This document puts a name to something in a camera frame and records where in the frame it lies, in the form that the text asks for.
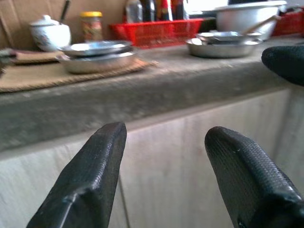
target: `wooden cabinet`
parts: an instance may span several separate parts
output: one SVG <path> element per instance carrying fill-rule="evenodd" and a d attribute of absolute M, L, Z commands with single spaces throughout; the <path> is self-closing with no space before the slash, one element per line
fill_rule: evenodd
<path fill-rule="evenodd" d="M 231 228 L 205 134 L 225 126 L 273 156 L 288 97 L 282 90 L 127 124 L 109 228 Z M 0 227 L 26 226 L 90 134 L 0 154 Z"/>
<path fill-rule="evenodd" d="M 16 155 L 10 158 L 4 158 L 1 154 L 1 228 L 26 227 L 62 169 L 80 150 L 89 135 L 10 151 Z M 109 228 L 127 228 L 119 185 L 116 189 Z"/>
<path fill-rule="evenodd" d="M 275 162 L 304 195 L 304 90 L 295 86 L 276 147 Z"/>
<path fill-rule="evenodd" d="M 231 228 L 205 152 L 205 134 L 225 126 L 272 156 L 288 96 L 285 90 L 209 110 L 194 108 L 130 131 L 121 165 L 130 227 Z"/>

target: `metal tray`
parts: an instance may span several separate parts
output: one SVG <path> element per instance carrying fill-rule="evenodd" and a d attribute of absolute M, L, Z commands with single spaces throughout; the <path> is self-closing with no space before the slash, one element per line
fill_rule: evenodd
<path fill-rule="evenodd" d="M 254 32 L 247 35 L 242 35 L 238 32 L 202 32 L 196 35 L 201 41 L 209 44 L 221 44 L 221 43 L 245 43 L 247 41 L 253 41 L 259 39 L 263 33 Z"/>
<path fill-rule="evenodd" d="M 243 44 L 204 44 L 200 39 L 187 40 L 190 54 L 204 58 L 237 58 L 250 55 L 262 43 L 248 41 Z"/>
<path fill-rule="evenodd" d="M 62 47 L 60 51 L 70 57 L 87 57 L 107 55 L 129 51 L 132 43 L 124 40 L 108 40 L 90 43 L 73 44 Z"/>
<path fill-rule="evenodd" d="M 110 71 L 131 65 L 137 58 L 135 52 L 110 54 L 90 58 L 70 58 L 66 55 L 57 56 L 67 72 L 72 74 L 91 74 Z"/>

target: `woven placemat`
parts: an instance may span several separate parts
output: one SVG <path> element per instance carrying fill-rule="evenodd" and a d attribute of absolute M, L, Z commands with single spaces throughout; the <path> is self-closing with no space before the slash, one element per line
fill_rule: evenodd
<path fill-rule="evenodd" d="M 118 76 L 153 65 L 156 65 L 156 63 L 137 59 L 134 64 L 128 67 L 86 75 L 72 75 L 66 72 L 59 63 L 34 66 L 9 66 L 4 69 L 4 73 L 0 77 L 0 93 L 54 87 Z"/>

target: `black rubber grip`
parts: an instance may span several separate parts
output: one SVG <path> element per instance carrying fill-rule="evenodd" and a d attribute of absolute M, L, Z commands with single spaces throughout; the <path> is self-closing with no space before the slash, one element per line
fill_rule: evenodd
<path fill-rule="evenodd" d="M 94 133 L 62 170 L 27 227 L 107 228 L 125 140 L 124 123 Z"/>
<path fill-rule="evenodd" d="M 304 227 L 303 199 L 259 145 L 214 127 L 205 146 L 235 228 Z"/>
<path fill-rule="evenodd" d="M 267 48 L 262 54 L 262 62 L 287 81 L 304 86 L 304 46 Z"/>

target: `kitchen counter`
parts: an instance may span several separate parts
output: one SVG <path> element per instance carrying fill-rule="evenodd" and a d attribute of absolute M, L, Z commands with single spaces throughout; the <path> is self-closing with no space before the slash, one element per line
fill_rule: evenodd
<path fill-rule="evenodd" d="M 203 59 L 186 46 L 140 51 L 156 67 L 96 81 L 0 95 L 0 152 L 189 107 L 279 90 L 289 83 L 261 63 L 262 51 L 294 45 L 272 38 L 245 58 Z"/>

